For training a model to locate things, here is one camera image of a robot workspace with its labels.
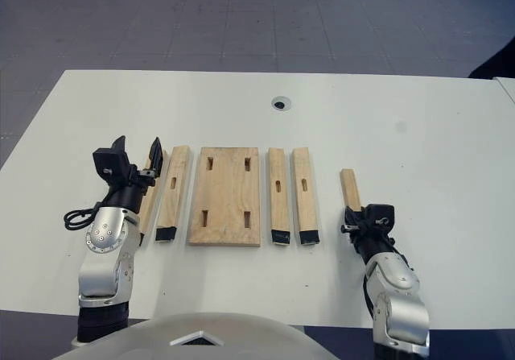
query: rectangular slot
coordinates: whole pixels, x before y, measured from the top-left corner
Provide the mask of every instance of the rectangular slot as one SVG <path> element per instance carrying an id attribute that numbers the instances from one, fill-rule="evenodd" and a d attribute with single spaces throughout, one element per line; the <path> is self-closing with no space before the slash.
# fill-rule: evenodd
<path id="1" fill-rule="evenodd" d="M 208 226 L 208 211 L 205 209 L 202 211 L 202 218 L 200 219 L 200 227 Z"/>
<path id="2" fill-rule="evenodd" d="M 243 212 L 243 223 L 246 229 L 250 228 L 250 211 Z"/>

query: white table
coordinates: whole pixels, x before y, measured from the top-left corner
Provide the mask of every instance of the white table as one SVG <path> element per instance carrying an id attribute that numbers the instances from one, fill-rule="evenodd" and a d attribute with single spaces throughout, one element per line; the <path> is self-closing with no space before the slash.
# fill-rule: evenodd
<path id="1" fill-rule="evenodd" d="M 276 96 L 293 107 L 278 112 Z M 361 200 L 395 205 L 392 235 L 422 281 L 433 329 L 515 327 L 515 105 L 497 81 L 433 77 L 67 71 L 0 171 L 0 308 L 77 314 L 84 231 L 62 216 L 103 197 L 92 152 L 127 136 L 142 165 L 153 138 L 259 147 L 262 246 L 177 238 L 136 254 L 130 315 L 244 312 L 293 325 L 369 327 L 364 265 L 339 232 L 341 168 Z M 310 148 L 321 243 L 270 241 L 268 147 Z"/>
<path id="2" fill-rule="evenodd" d="M 512 98 L 513 103 L 515 103 L 515 79 L 504 77 L 498 77 L 496 79 L 499 81 L 506 93 Z"/>

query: wooden board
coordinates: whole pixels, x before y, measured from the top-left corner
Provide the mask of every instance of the wooden board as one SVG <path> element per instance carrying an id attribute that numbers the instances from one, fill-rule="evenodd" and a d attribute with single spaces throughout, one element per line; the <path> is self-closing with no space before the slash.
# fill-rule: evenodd
<path id="1" fill-rule="evenodd" d="M 257 148 L 202 148 L 188 241 L 260 246 Z"/>
<path id="2" fill-rule="evenodd" d="M 171 151 L 170 167 L 164 183 L 163 201 L 158 219 L 158 233 L 159 229 L 173 229 L 173 235 L 170 234 L 171 237 L 167 240 L 175 237 L 175 230 L 179 225 L 189 159 L 190 148 L 187 145 L 174 147 Z"/>
<path id="3" fill-rule="evenodd" d="M 311 162 L 307 148 L 295 148 L 293 150 L 293 166 L 295 175 L 295 194 L 297 198 L 297 216 L 299 217 L 299 232 L 318 231 L 315 191 L 313 189 L 314 181 L 311 175 Z M 311 241 L 304 239 L 301 235 L 301 243 L 318 243 L 318 234 L 316 236 L 316 240 L 313 238 Z"/>
<path id="4" fill-rule="evenodd" d="M 290 235 L 276 231 L 290 231 L 290 214 L 288 212 L 288 186 L 286 181 L 286 156 L 280 148 L 268 150 L 269 186 L 270 186 L 270 225 L 272 241 L 288 244 Z"/>
<path id="5" fill-rule="evenodd" d="M 341 188 L 344 191 L 345 206 L 352 211 L 361 211 L 360 193 L 357 190 L 353 169 L 342 169 L 340 172 Z"/>
<path id="6" fill-rule="evenodd" d="M 166 151 L 163 151 L 163 166 L 161 167 L 161 175 L 167 173 L 168 166 L 170 165 L 170 158 Z M 145 168 L 150 167 L 150 159 L 146 161 Z M 159 193 L 159 185 L 161 184 L 161 176 L 155 180 L 155 186 L 149 187 L 146 191 L 146 195 L 143 197 L 142 205 L 139 209 L 139 231 L 142 234 L 146 234 L 149 228 L 153 225 L 154 208 L 157 196 Z"/>

